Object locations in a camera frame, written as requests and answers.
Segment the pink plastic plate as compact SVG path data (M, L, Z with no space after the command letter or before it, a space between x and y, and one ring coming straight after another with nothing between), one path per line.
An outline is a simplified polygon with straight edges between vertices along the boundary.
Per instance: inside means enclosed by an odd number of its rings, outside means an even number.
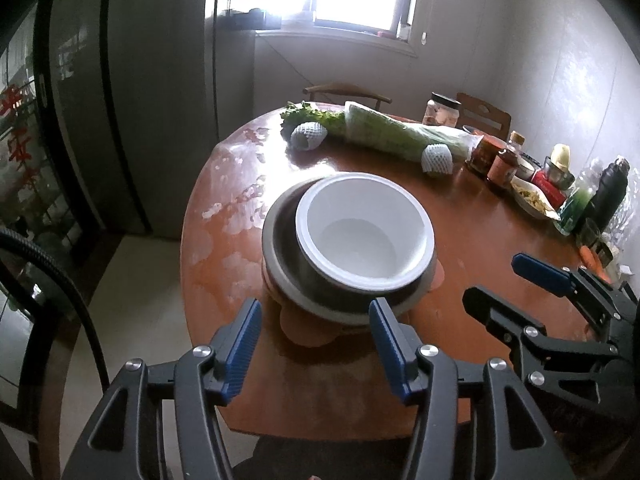
M343 325L318 318L283 296L281 289L273 284L264 259L262 266L262 292L266 300L269 323L278 326L286 339L304 348L326 346L339 336L365 333L367 326Z

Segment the white paper bowl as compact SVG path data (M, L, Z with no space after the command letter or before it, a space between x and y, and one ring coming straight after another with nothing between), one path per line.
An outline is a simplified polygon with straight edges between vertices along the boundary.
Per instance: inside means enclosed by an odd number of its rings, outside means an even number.
M430 216L376 174L339 172L311 185L296 206L295 234L314 270L351 292L398 292L435 272Z

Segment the orange carrot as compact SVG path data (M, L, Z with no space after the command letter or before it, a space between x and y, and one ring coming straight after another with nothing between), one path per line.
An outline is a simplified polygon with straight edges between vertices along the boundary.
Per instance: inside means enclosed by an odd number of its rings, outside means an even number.
M588 246L580 246L579 255L584 266L591 272L598 273L602 269L598 255Z

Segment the small dark glass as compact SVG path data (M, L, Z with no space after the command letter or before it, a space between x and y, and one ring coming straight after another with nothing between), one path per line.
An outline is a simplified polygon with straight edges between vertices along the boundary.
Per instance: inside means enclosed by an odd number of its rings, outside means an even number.
M585 246L589 249L593 249L599 243L600 237L601 231L596 225L596 222L591 218L587 218L577 237L578 246Z

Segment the green liquid plastic bottle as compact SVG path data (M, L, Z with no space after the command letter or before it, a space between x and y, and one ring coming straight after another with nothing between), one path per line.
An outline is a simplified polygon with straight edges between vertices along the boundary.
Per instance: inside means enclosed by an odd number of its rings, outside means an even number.
M603 170L602 159L594 158L582 168L570 187L567 199L558 210L559 220L554 222L554 226L563 236L569 236L574 231L591 197L597 192Z

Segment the red box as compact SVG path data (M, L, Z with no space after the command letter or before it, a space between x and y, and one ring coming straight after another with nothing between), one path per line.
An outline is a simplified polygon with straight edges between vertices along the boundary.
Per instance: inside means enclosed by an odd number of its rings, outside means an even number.
M547 197L550 205L558 210L566 200L566 196L553 183L551 183L542 170L537 170L532 180L530 180L537 188L540 188Z

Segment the black thermos flask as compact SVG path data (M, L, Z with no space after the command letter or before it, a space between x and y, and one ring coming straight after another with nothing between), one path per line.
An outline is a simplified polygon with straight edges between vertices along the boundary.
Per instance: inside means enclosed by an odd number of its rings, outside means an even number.
M597 192L587 206L587 218L593 221L600 232L608 226L626 196L629 170L628 160L618 156L601 174Z

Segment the white dish with food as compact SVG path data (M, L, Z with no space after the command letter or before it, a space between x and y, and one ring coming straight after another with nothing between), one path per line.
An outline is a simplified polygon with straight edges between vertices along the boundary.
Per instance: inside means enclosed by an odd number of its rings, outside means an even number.
M530 216L535 219L560 220L560 216L538 186L518 177L513 177L510 185L514 200Z

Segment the white ceramic bowl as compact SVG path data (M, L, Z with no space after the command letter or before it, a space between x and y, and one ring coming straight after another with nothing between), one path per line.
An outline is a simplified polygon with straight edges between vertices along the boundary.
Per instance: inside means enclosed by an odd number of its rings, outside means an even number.
M516 170L516 176L524 181L532 180L534 174L536 174L537 167L534 166L523 156L518 156L518 169Z

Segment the brown sauce bottle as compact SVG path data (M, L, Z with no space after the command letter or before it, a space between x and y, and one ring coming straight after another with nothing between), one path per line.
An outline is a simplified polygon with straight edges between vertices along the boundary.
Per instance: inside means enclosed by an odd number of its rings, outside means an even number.
M487 182L494 188L507 188L520 166L524 136L513 130L506 146L498 151L487 174Z

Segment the red chili sauce jar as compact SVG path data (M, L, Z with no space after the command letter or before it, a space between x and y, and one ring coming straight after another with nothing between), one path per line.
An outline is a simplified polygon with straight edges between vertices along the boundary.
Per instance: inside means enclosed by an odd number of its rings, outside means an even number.
M480 137L476 148L471 153L469 160L466 162L469 170L472 170L481 177L486 177L491 168L497 154L506 147L506 142L501 139L484 134Z

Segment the foam net fruit right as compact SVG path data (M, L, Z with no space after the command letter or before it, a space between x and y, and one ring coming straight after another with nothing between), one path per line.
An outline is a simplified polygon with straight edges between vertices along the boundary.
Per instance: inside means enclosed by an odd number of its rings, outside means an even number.
M421 155L421 168L430 176L450 176L454 171L454 160L446 144L431 144Z

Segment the foam net fruit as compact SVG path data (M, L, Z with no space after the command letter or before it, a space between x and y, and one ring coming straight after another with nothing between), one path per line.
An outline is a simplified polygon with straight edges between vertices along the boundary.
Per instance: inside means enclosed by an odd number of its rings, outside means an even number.
M450 176L454 171L454 160L446 144L431 144L421 155L421 168L430 176Z
M303 122L293 129L288 144L295 151L309 152L316 150L327 136L325 126L318 122Z

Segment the clear jar black lid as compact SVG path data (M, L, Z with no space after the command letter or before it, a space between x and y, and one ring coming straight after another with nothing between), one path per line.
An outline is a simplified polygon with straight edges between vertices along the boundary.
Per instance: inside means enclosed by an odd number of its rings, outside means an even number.
M460 116L461 103L437 92L426 103L423 125L455 127Z

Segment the wrapped napa cabbage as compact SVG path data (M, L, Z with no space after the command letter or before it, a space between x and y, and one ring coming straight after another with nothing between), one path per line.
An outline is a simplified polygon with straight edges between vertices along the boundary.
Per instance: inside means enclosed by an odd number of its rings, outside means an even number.
M482 140L457 128L401 122L354 101L345 103L344 114L348 142L409 162L420 162L424 150L435 144L446 145L454 162L465 162Z

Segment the green lettuce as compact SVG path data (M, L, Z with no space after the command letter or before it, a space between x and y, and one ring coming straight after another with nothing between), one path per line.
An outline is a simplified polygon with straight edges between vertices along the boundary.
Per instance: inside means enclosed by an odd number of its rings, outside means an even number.
M294 129L305 122L316 122L328 130L329 134L342 136L346 131L346 118L344 112L335 110L322 110L309 102L288 103L280 114L281 133L290 136Z

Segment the wooden chair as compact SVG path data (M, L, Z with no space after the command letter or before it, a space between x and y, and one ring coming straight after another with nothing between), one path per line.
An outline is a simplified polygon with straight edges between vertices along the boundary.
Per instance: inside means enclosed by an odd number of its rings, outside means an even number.
M379 110L383 103L392 104L393 99L388 96L376 93L372 90L356 86L356 84L342 84L341 82L330 82L329 84L314 84L303 88L303 94L309 96L311 101L318 93L327 96L351 96L352 98L363 98L375 100L375 109Z

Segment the foam net fruit left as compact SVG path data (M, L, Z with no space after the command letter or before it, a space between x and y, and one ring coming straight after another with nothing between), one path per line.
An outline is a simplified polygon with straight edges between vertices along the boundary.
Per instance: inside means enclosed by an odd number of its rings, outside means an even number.
M309 152L316 150L327 136L325 126L318 122L303 122L293 129L288 144L295 151Z

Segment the grey refrigerator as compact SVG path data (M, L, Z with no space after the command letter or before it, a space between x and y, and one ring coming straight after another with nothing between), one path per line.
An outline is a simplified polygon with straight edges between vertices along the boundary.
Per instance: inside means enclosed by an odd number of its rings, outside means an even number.
M67 249L180 237L250 110L224 0L1 0L1 222Z

